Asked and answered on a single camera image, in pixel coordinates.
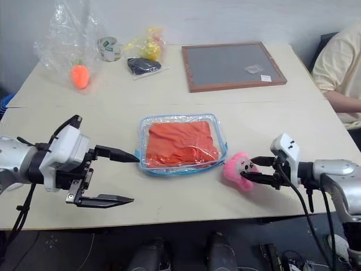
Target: wooden frame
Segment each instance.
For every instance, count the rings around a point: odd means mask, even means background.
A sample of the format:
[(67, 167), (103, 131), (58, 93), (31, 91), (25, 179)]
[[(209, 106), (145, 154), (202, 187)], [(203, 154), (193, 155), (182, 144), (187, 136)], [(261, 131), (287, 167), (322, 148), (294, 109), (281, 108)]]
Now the wooden frame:
[[(211, 85), (200, 85), (196, 86), (193, 81), (193, 75), (190, 69), (190, 63), (187, 56), (187, 49), (191, 48), (207, 48), (207, 47), (222, 47), (222, 46), (239, 46), (239, 45), (259, 45), (263, 49), (264, 53), (268, 57), (276, 73), (279, 75), (280, 80), (272, 80), (272, 82), (263, 81), (249, 81), (249, 82), (233, 82), (223, 84), (211, 84)], [(273, 60), (273, 57), (267, 51), (262, 42), (247, 42), (247, 43), (224, 43), (215, 45), (196, 45), (196, 46), (182, 46), (182, 55), (184, 60), (184, 66), (186, 68), (187, 81), (190, 88), (190, 92), (202, 92), (202, 91), (213, 91), (213, 90), (224, 90), (224, 89), (240, 89), (240, 88), (253, 88), (257, 86), (273, 86), (273, 85), (284, 85), (287, 83), (287, 79), (284, 77), (278, 65)]]

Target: tape roll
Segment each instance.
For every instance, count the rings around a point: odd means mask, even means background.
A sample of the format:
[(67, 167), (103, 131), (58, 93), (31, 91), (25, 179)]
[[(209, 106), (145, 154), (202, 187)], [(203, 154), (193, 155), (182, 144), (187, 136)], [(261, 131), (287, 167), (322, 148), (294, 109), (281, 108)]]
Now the tape roll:
[(120, 59), (120, 46), (116, 38), (101, 38), (98, 40), (98, 49), (103, 61), (114, 62)]

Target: yellow shirt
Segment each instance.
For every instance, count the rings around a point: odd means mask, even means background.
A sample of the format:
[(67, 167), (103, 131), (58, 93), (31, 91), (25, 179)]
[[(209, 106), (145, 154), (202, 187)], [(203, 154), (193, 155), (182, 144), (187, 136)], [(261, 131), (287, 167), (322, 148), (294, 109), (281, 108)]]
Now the yellow shirt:
[[(361, 99), (361, 19), (335, 35), (318, 56), (312, 76), (325, 94)], [(338, 113), (347, 129), (361, 128), (360, 113)]]

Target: white wall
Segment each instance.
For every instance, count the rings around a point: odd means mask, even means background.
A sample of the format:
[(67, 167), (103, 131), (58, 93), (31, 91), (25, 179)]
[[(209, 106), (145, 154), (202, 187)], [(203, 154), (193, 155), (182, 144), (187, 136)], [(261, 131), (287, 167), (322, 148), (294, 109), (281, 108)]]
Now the white wall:
[[(361, 17), (360, 0), (90, 0), (121, 43), (164, 26), (171, 43), (291, 43), (308, 63), (319, 35)], [(33, 42), (46, 29), (53, 2), (1, 0), (1, 83), (16, 92), (37, 62)]]

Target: pink stuffed toy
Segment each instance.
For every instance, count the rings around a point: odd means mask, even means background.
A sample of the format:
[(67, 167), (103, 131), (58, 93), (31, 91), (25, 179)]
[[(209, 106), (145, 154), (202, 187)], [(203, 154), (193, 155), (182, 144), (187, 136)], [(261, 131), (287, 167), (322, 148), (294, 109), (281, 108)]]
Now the pink stuffed toy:
[(251, 190), (253, 188), (253, 182), (242, 177), (240, 175), (241, 172), (259, 172), (245, 152), (236, 154), (224, 164), (223, 176), (235, 182), (244, 191)]

